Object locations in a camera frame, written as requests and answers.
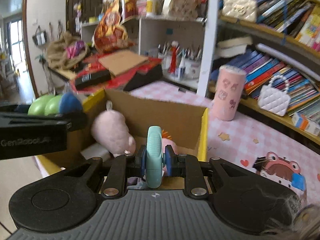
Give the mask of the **green caterpillar toy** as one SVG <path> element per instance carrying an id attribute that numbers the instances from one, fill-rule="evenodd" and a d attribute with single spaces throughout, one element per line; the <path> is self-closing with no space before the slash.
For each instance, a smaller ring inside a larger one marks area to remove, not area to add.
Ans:
<path id="1" fill-rule="evenodd" d="M 49 116 L 82 112 L 81 101 L 71 92 L 59 95 L 43 95 L 37 98 L 29 107 L 28 115 Z"/>

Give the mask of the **blue toy block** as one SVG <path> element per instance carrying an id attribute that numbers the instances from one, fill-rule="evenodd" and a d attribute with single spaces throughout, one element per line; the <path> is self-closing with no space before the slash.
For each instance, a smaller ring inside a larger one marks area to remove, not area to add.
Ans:
<path id="1" fill-rule="evenodd" d="M 294 173 L 292 175 L 291 185 L 292 185 L 292 187 L 294 187 L 295 189 L 299 189 L 300 191 L 306 190 L 305 178 L 303 175 L 301 175 L 299 173 Z"/>

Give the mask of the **red cartoon paper decoration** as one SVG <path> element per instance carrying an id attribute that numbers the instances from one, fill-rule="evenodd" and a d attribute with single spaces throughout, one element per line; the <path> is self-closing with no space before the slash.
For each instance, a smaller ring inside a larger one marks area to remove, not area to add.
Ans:
<path id="1" fill-rule="evenodd" d="M 93 43 L 99 53 L 109 53 L 136 45 L 121 24 L 119 0 L 114 0 L 105 11 L 94 31 Z"/>

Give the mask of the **cream quilted purse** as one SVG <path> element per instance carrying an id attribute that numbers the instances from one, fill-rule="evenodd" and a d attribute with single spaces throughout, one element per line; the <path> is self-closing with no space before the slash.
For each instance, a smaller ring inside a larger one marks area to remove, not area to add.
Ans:
<path id="1" fill-rule="evenodd" d="M 243 21 L 256 22 L 257 9 L 256 0 L 223 0 L 221 14 Z"/>

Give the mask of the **white cubby shelf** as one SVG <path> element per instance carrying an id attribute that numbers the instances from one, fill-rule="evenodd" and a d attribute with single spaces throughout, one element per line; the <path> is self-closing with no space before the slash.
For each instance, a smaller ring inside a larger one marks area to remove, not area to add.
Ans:
<path id="1" fill-rule="evenodd" d="M 136 44 L 131 47 L 133 52 L 162 59 L 163 78 L 166 81 L 206 96 L 213 47 L 208 43 L 208 28 L 204 19 L 141 17 L 124 22 L 124 26 L 129 38 Z M 171 56 L 166 46 L 172 41 L 177 41 L 178 47 L 185 52 L 184 77 L 168 73 Z"/>

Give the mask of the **teal round case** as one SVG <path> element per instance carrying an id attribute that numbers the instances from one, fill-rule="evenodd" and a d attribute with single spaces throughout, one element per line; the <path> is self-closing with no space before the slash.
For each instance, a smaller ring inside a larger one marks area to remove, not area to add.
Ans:
<path id="1" fill-rule="evenodd" d="M 145 179 L 151 189 L 160 187 L 162 182 L 162 130 L 159 126 L 148 129 L 146 141 Z"/>

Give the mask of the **white quilted pearl purse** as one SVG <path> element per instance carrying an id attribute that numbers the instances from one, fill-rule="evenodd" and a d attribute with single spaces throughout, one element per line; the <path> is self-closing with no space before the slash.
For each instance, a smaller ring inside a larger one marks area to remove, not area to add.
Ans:
<path id="1" fill-rule="evenodd" d="M 279 90 L 273 87 L 274 81 L 280 79 L 285 83 L 285 90 Z M 259 97 L 258 107 L 278 116 L 284 116 L 290 103 L 288 94 L 289 82 L 283 75 L 272 77 L 268 85 L 263 85 Z"/>

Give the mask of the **brown flat cardboard sheet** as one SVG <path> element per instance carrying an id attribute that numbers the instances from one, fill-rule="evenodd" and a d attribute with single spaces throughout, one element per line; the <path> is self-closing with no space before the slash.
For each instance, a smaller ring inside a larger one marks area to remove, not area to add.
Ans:
<path id="1" fill-rule="evenodd" d="M 147 56 L 141 56 L 130 50 L 120 50 L 99 58 L 99 63 L 114 75 L 121 75 L 130 69 L 148 61 Z"/>

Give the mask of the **small pink plush chick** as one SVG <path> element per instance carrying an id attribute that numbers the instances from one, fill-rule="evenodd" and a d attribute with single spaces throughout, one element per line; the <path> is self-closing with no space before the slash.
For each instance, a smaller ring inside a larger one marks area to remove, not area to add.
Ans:
<path id="1" fill-rule="evenodd" d="M 170 145 L 175 154 L 178 154 L 178 148 L 175 142 L 172 140 L 172 136 L 165 130 L 162 130 L 162 152 L 165 153 L 165 147 Z"/>

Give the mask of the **black rectangular box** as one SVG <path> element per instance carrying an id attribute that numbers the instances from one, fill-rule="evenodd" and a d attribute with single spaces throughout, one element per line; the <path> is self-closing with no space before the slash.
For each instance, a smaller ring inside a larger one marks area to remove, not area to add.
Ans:
<path id="1" fill-rule="evenodd" d="M 105 69 L 98 72 L 87 73 L 75 79 L 74 85 L 77 90 L 83 90 L 89 86 L 96 86 L 111 80 L 109 70 Z"/>

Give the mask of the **orange white blue carton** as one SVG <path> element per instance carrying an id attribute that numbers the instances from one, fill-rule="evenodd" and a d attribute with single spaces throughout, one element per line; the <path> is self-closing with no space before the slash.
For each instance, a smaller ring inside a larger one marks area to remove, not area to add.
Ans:
<path id="1" fill-rule="evenodd" d="M 300 113 L 294 113 L 291 120 L 292 120 L 293 126 L 295 126 L 296 128 L 301 129 L 314 136 L 319 136 L 319 133 L 320 133 L 319 124 L 307 118 L 306 116 Z"/>

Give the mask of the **wooden bookshelf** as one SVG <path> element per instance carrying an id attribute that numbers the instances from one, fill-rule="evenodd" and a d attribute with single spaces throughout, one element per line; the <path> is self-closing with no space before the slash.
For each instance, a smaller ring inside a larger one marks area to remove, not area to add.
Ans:
<path id="1" fill-rule="evenodd" d="M 240 108 L 256 119 L 268 117 L 274 128 L 291 137 L 319 143 L 319 137 L 293 126 L 294 113 L 305 112 L 319 120 L 319 0 L 256 0 L 257 20 L 248 22 L 221 14 L 223 0 L 208 9 L 215 17 L 216 33 L 209 39 L 213 50 L 219 43 L 245 40 L 244 51 L 220 60 L 210 60 L 207 91 L 215 92 L 219 68 L 228 64 L 246 72 Z M 272 77 L 283 75 L 289 82 L 291 98 L 284 116 L 258 107 L 263 85 Z"/>

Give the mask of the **yellow cardboard box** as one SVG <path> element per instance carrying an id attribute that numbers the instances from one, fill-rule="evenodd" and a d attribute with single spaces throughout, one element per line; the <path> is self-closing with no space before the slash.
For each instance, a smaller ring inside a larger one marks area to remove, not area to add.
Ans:
<path id="1" fill-rule="evenodd" d="M 106 163 L 100 157 L 88 159 L 37 181 L 32 195 L 61 199 L 99 193 L 106 199 L 116 199 L 125 195 L 129 177 L 145 178 L 149 188 L 159 188 L 164 166 L 168 176 L 184 178 L 184 192 L 191 198 L 208 195 L 202 168 L 209 164 L 193 155 L 176 155 L 170 145 L 163 147 L 158 126 L 149 127 L 146 145 L 136 155 L 121 155 Z"/>

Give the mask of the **large pink plush toy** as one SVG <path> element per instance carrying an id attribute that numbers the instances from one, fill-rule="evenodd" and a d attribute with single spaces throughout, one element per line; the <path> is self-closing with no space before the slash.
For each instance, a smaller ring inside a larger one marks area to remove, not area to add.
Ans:
<path id="1" fill-rule="evenodd" d="M 129 133 L 125 117 L 113 109 L 111 101 L 107 101 L 106 110 L 93 121 L 91 135 L 114 157 L 131 156 L 136 151 L 136 141 Z"/>

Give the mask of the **brown plush blanket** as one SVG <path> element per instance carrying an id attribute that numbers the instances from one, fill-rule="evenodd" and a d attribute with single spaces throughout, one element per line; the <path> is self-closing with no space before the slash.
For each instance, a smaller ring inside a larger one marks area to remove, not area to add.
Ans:
<path id="1" fill-rule="evenodd" d="M 89 46 L 77 36 L 65 31 L 58 40 L 50 42 L 46 60 L 50 68 L 70 70 L 82 61 L 89 52 Z"/>

